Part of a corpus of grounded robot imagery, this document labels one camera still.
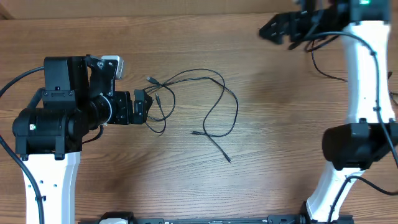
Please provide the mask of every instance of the wooden tabletop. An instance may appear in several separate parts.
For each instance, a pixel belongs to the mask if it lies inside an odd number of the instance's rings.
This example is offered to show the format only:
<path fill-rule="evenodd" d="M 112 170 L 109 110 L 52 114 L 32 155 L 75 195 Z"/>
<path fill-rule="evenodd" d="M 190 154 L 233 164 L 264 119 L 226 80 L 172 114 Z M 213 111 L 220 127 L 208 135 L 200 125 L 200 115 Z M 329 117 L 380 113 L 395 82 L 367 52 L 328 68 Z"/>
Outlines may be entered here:
<path fill-rule="evenodd" d="M 318 74 L 299 47 L 273 45 L 257 36 L 271 14 L 222 16 L 113 17 L 37 21 L 0 21 L 0 86 L 46 56 L 118 54 L 126 78 L 117 89 L 148 86 L 146 77 L 164 81 L 182 70 L 210 68 L 222 73 L 239 98 L 234 131 L 216 142 L 201 131 L 207 111 L 219 97 L 212 82 L 175 85 L 177 107 L 159 136 L 145 125 L 105 127 L 101 139 L 84 146 L 76 183 L 76 220 L 114 210 L 137 217 L 264 217 L 297 213 L 315 190 L 322 173 L 324 130 L 343 124 L 348 108 L 345 83 Z M 389 69 L 398 71 L 398 26 L 392 23 Z M 327 74 L 346 78 L 340 41 L 315 54 Z M 181 78 L 211 76 L 192 72 Z M 0 133 L 14 149 L 12 122 L 44 86 L 42 72 L 24 78 L 1 98 Z M 391 90 L 398 90 L 393 75 Z M 166 112 L 171 95 L 159 91 Z M 231 126 L 235 104 L 226 94 L 207 122 L 211 133 Z M 160 116 L 153 107 L 150 114 Z M 161 123 L 151 123 L 160 129 Z M 96 131 L 85 139 L 91 138 Z M 0 222 L 25 223 L 22 172 L 0 150 Z M 398 186 L 391 154 L 372 165 L 364 177 L 387 190 Z M 398 198 L 358 182 L 342 214 L 358 223 L 398 222 Z"/>

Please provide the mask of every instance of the wooden table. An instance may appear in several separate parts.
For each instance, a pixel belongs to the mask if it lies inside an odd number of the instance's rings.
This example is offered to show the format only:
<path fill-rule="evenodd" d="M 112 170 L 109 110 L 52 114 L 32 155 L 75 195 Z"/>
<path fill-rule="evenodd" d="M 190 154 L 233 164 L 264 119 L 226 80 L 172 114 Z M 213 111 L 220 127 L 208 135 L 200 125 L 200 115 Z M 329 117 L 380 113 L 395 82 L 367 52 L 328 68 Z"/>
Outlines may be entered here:
<path fill-rule="evenodd" d="M 190 68 L 221 72 L 239 98 L 234 131 L 216 139 L 228 164 L 206 137 L 193 136 L 220 93 L 212 82 L 173 86 L 177 107 L 158 136 L 146 126 L 105 127 L 104 136 L 84 146 L 76 183 L 76 220 L 113 210 L 137 217 L 224 218 L 297 213 L 315 190 L 325 160 L 326 128 L 341 125 L 348 108 L 345 83 L 318 74 L 309 54 L 273 45 L 257 36 L 271 14 L 223 16 L 114 17 L 0 21 L 0 86 L 46 56 L 118 54 L 126 78 L 118 90 L 141 89 L 146 77 L 160 81 Z M 398 71 L 398 26 L 392 23 L 389 69 Z M 316 53 L 319 67 L 346 77 L 340 41 Z M 186 77 L 213 76 L 193 72 Z M 0 132 L 14 148 L 12 122 L 36 89 L 42 72 L 14 85 L 1 98 Z M 398 88 L 398 78 L 391 78 Z M 170 110 L 172 97 L 160 91 Z M 211 133 L 233 120 L 235 104 L 226 95 L 209 117 Z M 154 107 L 150 114 L 159 116 Z M 161 128 L 162 124 L 153 124 Z M 22 172 L 0 150 L 0 222 L 25 223 Z M 372 165 L 365 178 L 387 190 L 397 188 L 392 156 Z M 341 209 L 358 223 L 394 223 L 398 198 L 358 182 Z"/>

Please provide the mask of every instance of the wood grain surface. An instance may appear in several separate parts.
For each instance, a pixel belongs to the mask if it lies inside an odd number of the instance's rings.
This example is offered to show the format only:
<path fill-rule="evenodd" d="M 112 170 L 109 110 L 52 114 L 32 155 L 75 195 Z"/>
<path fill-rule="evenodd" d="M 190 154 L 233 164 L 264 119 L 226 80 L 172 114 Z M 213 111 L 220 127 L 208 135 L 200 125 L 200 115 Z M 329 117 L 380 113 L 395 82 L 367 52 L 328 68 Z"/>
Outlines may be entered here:
<path fill-rule="evenodd" d="M 206 137 L 190 134 L 201 131 L 204 116 L 220 94 L 212 82 L 173 86 L 177 107 L 162 136 L 144 125 L 105 127 L 100 140 L 83 148 L 76 220 L 113 210 L 169 219 L 298 212 L 315 190 L 325 164 L 324 130 L 345 119 L 348 89 L 343 82 L 320 76 L 310 55 L 301 49 L 288 51 L 287 45 L 261 40 L 258 29 L 271 17 L 227 14 L 0 21 L 0 86 L 41 66 L 46 56 L 118 54 L 126 62 L 126 78 L 117 81 L 118 90 L 144 88 L 148 76 L 163 81 L 182 70 L 210 68 L 223 74 L 227 87 L 239 98 L 234 131 L 216 139 L 232 164 Z M 396 24 L 392 23 L 389 42 L 392 71 L 398 71 Z M 315 56 L 324 72 L 346 77 L 340 41 Z M 183 77 L 201 76 L 215 77 L 207 72 Z M 43 73 L 35 73 L 1 98 L 0 133 L 12 148 L 12 122 L 43 85 Z M 397 75 L 390 85 L 398 89 Z M 165 90 L 159 94 L 169 111 L 172 97 Z M 208 119 L 209 132 L 225 132 L 234 110 L 233 98 L 226 95 Z M 150 114 L 160 115 L 156 107 Z M 364 176 L 394 190 L 397 174 L 389 154 Z M 25 223 L 22 172 L 3 150 L 0 180 L 0 223 Z M 353 214 L 358 223 L 395 223 L 397 206 L 398 198 L 358 182 L 341 213 Z"/>

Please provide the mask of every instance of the green light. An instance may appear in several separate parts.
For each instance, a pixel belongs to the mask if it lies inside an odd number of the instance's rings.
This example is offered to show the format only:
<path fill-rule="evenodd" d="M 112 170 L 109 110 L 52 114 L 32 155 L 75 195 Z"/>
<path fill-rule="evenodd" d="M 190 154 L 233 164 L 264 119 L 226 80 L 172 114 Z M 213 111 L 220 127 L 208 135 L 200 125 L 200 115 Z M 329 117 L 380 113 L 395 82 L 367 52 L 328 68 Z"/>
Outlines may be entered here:
<path fill-rule="evenodd" d="M 360 4 L 370 4 L 371 0 L 359 0 Z"/>

